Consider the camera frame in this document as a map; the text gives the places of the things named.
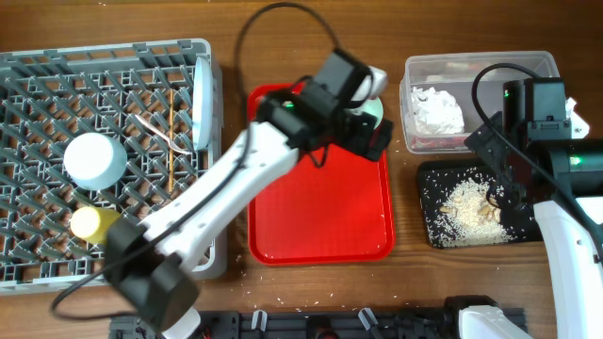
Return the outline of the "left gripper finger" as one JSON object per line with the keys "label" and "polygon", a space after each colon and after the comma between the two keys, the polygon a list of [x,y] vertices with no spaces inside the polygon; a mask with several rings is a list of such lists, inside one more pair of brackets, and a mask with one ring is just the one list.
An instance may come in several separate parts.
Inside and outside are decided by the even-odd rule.
{"label": "left gripper finger", "polygon": [[373,137],[377,118],[368,113],[347,113],[343,120],[338,145],[351,153],[366,153]]}
{"label": "left gripper finger", "polygon": [[388,147],[393,131],[393,122],[387,119],[382,120],[379,127],[373,132],[372,139],[367,149],[367,159],[378,162],[383,152]]}

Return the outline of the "white napkin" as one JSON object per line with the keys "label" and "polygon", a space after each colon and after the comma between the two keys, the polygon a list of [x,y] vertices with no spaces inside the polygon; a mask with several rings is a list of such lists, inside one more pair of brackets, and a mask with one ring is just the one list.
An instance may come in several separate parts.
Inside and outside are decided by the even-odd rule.
{"label": "white napkin", "polygon": [[423,135],[452,135],[464,131],[463,111],[456,99],[434,87],[412,87],[412,113],[416,130]]}

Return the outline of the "small light blue bowl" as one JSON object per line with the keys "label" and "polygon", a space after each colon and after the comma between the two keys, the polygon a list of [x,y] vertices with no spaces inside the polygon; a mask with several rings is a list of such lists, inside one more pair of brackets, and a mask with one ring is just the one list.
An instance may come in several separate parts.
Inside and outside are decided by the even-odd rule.
{"label": "small light blue bowl", "polygon": [[73,139],[63,156],[65,170],[86,190],[115,185],[126,170],[127,153],[115,138],[86,133]]}

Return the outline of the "large light blue plate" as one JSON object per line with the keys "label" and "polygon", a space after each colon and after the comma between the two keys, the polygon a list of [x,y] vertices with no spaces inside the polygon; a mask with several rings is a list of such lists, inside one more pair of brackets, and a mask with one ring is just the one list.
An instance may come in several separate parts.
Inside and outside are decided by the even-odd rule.
{"label": "large light blue plate", "polygon": [[210,63],[198,57],[195,63],[192,95],[192,140],[195,151],[205,148],[211,138],[213,122],[213,73]]}

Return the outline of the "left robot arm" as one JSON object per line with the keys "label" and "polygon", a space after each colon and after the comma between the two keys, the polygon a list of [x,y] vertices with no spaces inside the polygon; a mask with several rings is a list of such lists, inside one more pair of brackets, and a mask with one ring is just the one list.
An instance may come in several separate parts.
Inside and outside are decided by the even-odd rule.
{"label": "left robot arm", "polygon": [[202,319],[192,271],[232,219],[304,156],[330,146],[377,162],[392,123],[367,105],[384,75],[367,76],[350,98],[315,79],[264,85],[246,95],[253,112],[233,146],[173,202],[140,223],[118,218],[106,233],[104,276],[165,338],[190,338]]}

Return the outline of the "wooden chopstick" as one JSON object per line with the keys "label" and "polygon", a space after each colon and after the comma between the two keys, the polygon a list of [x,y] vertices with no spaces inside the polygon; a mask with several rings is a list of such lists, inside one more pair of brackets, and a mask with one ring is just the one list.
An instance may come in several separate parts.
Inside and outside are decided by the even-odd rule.
{"label": "wooden chopstick", "polygon": [[170,89],[169,92],[169,104],[170,104],[170,112],[169,112],[169,146],[170,146],[170,154],[169,154],[169,192],[172,193],[174,189],[174,150],[172,147],[173,142],[173,104],[174,104],[174,92],[173,89]]}

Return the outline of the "yellow cup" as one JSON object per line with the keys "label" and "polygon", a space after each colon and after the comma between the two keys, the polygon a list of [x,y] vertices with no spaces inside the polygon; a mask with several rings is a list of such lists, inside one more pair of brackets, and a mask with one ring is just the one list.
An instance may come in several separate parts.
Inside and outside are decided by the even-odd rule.
{"label": "yellow cup", "polygon": [[86,206],[76,210],[70,219],[72,233],[91,244],[104,244],[109,227],[121,217],[115,210]]}

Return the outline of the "white plastic fork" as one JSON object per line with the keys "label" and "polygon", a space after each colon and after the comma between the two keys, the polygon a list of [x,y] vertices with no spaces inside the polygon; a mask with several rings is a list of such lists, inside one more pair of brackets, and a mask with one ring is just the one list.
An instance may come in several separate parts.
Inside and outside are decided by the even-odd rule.
{"label": "white plastic fork", "polygon": [[167,143],[167,145],[169,146],[169,148],[171,150],[175,151],[176,153],[180,153],[180,154],[184,154],[184,155],[190,155],[191,154],[191,151],[187,151],[187,150],[184,150],[184,149],[180,148],[166,134],[164,134],[163,132],[161,132],[160,130],[158,130],[150,122],[148,122],[145,119],[143,119],[140,115],[134,115],[134,119],[136,121],[140,122],[144,128],[146,128],[147,130],[153,132],[155,135],[157,135],[160,138],[162,138]]}

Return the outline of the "green bowl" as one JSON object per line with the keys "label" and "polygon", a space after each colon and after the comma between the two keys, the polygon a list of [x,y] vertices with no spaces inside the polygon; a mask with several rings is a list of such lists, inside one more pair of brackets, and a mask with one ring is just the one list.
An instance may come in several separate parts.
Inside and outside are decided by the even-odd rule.
{"label": "green bowl", "polygon": [[352,114],[361,116],[363,113],[373,116],[376,121],[374,129],[377,129],[383,120],[383,103],[379,97],[366,100],[361,106],[354,108]]}

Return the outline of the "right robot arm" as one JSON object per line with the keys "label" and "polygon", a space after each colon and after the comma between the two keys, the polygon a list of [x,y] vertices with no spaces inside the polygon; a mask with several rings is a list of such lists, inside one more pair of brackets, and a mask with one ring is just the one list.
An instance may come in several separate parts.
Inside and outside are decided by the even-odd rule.
{"label": "right robot arm", "polygon": [[464,141],[533,210],[561,338],[602,335],[602,142],[588,133],[575,113],[511,122],[497,113]]}

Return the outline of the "leftover rice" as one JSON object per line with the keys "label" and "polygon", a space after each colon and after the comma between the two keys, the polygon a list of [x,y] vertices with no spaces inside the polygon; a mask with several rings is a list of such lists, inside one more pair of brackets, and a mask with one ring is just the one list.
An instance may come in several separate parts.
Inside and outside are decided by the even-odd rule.
{"label": "leftover rice", "polygon": [[430,244],[437,249],[509,243],[516,236],[501,222],[501,209],[487,199],[497,188],[484,168],[431,169],[420,175],[421,209]]}

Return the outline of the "red snack wrapper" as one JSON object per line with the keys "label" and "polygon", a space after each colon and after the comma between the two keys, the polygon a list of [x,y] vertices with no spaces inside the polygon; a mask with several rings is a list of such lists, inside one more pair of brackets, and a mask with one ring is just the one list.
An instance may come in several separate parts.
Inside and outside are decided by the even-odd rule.
{"label": "red snack wrapper", "polygon": [[460,137],[414,137],[414,145],[419,149],[464,148],[466,136]]}

